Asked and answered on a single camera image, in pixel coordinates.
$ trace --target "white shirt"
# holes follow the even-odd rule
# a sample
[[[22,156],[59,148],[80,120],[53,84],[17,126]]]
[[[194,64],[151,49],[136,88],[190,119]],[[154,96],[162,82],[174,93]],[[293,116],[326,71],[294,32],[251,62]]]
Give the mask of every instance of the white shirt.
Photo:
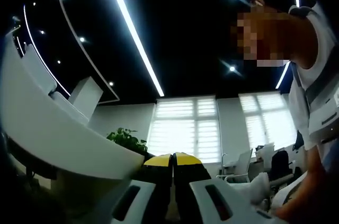
[[[307,89],[320,75],[332,48],[335,46],[335,37],[327,24],[327,19],[321,10],[320,6],[316,4],[312,8],[315,12],[310,12],[307,19],[313,25],[318,39],[318,55],[315,63],[309,69],[303,69],[299,66],[297,71],[300,77],[301,85]],[[305,105],[304,96],[298,87],[295,79],[293,79],[290,94],[289,94],[290,110],[296,128],[302,134],[305,143],[305,149],[310,150],[317,144],[310,141],[308,131],[308,114]],[[326,144],[318,145],[319,155],[322,161],[333,145],[333,140]]]

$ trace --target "man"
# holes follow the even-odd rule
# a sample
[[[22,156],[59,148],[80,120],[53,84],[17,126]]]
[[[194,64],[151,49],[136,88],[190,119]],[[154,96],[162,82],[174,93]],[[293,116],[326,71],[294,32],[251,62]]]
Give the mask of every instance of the man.
[[[243,28],[238,35],[238,47],[243,49],[244,59],[256,59],[258,66],[281,66],[291,60],[297,65],[302,87],[307,89],[322,72],[336,45],[320,6],[316,4],[302,18],[278,12],[265,6],[263,0],[254,0],[252,4],[251,12],[238,17],[238,26]],[[294,123],[305,142],[308,171],[295,197],[275,214],[287,222],[313,222],[336,204],[337,199],[331,199],[331,195],[338,190],[332,184],[337,179],[333,164],[339,157],[339,142],[337,139],[326,144],[310,141],[307,107],[295,79],[289,99]]]

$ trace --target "white wall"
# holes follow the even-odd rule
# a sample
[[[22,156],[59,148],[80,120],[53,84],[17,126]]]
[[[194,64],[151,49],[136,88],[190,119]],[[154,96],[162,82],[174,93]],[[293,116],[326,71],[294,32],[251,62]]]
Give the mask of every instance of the white wall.
[[[221,133],[221,152],[227,153],[225,162],[236,161],[249,150],[245,116],[239,98],[217,100]]]
[[[102,93],[93,78],[88,77],[77,84],[68,100],[90,120]]]
[[[110,132],[122,127],[137,130],[133,135],[147,140],[155,104],[98,106],[88,127],[106,137]]]

